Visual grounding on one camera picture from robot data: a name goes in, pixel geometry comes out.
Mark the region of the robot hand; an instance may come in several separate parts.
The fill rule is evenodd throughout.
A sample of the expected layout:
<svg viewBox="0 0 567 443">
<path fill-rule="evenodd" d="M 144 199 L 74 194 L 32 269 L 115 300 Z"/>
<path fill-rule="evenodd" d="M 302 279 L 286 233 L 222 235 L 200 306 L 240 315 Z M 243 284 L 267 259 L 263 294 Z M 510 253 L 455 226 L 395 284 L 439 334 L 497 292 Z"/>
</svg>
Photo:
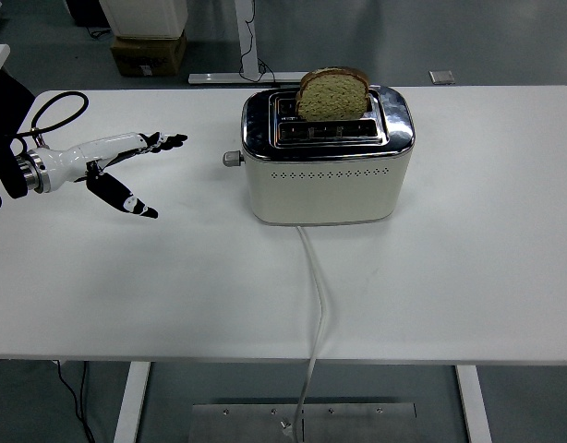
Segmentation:
<svg viewBox="0 0 567 443">
<path fill-rule="evenodd" d="M 181 147 L 186 140 L 183 134 L 130 132 L 82 143 L 68 150 L 37 148 L 31 154 L 38 174 L 37 191 L 54 192 L 66 182 L 83 181 L 93 195 L 114 209 L 156 219 L 157 210 L 142 202 L 105 169 L 138 155 Z"/>
</svg>

